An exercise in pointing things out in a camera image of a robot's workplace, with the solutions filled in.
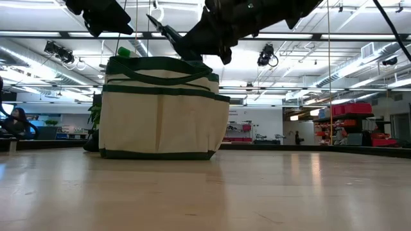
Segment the cream green canvas gardening bag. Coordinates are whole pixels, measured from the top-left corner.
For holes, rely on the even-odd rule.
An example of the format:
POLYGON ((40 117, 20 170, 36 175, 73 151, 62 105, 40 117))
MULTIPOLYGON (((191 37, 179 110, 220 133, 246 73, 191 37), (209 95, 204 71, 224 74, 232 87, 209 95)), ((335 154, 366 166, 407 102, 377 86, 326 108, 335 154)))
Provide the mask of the cream green canvas gardening bag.
POLYGON ((209 160, 225 136, 230 98, 202 62, 112 56, 101 93, 103 158, 209 160))

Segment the small green potted plant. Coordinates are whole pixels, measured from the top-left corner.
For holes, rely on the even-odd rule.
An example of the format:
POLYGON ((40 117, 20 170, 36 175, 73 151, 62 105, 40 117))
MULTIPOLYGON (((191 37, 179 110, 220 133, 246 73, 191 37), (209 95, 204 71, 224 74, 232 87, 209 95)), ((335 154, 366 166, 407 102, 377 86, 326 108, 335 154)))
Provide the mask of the small green potted plant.
POLYGON ((90 116, 87 123, 92 125, 92 130, 96 130, 100 124, 100 114, 102 107, 102 95, 94 93, 92 95, 92 105, 88 109, 90 116))

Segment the red black gardening glove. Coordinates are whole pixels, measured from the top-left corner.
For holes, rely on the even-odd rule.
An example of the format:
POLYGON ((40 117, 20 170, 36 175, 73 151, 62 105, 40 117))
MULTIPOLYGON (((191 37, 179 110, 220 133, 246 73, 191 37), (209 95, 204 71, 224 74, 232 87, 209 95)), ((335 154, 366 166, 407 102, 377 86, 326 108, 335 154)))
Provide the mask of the red black gardening glove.
POLYGON ((84 145, 83 149, 88 152, 99 152, 99 140, 95 138, 89 139, 84 145))

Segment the white shelf with red bins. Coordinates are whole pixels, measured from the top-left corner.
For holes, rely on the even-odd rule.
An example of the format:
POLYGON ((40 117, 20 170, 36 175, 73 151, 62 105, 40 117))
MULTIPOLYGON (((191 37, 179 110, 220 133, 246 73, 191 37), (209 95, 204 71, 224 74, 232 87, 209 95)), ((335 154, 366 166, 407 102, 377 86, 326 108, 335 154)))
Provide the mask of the white shelf with red bins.
POLYGON ((229 121, 223 138, 223 142, 252 143, 254 138, 253 124, 246 121, 237 123, 229 121))

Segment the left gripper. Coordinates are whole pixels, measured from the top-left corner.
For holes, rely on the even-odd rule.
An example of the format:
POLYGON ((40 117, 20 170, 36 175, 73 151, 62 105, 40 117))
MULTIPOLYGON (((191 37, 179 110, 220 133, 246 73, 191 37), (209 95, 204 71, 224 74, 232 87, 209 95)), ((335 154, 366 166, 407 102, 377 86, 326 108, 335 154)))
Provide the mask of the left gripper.
POLYGON ((125 12, 105 10, 119 6, 116 0, 63 0, 69 11, 75 15, 83 13, 85 27, 93 37, 104 31, 131 35, 133 29, 128 25, 131 18, 125 12))

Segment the shelf rack with red bins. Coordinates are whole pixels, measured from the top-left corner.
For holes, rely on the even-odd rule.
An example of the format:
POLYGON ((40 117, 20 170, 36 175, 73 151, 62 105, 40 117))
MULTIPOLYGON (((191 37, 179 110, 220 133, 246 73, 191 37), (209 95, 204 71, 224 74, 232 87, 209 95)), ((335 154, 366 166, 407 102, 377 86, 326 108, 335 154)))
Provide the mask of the shelf rack with red bins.
POLYGON ((376 117, 370 103, 346 103, 319 110, 313 121, 321 146, 400 147, 385 131, 390 121, 376 117))

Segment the black ceiling mounted device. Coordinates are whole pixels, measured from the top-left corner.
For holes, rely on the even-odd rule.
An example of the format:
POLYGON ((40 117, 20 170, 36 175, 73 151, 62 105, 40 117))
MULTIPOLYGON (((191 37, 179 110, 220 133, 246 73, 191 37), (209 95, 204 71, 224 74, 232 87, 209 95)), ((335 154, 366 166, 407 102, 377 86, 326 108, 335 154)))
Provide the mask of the black ceiling mounted device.
POLYGON ((53 41, 46 42, 44 52, 58 58, 64 64, 72 64, 75 61, 75 57, 71 50, 62 47, 53 41))

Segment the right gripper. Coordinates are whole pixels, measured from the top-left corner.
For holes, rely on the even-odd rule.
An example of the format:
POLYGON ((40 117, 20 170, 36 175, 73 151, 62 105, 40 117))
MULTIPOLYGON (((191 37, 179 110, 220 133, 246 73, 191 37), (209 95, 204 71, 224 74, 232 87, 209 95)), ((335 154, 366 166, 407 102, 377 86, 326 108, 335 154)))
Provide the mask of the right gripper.
POLYGON ((231 47, 257 33, 257 0, 205 0, 200 21, 184 36, 177 33, 175 50, 185 61, 202 61, 205 55, 231 62, 231 47))

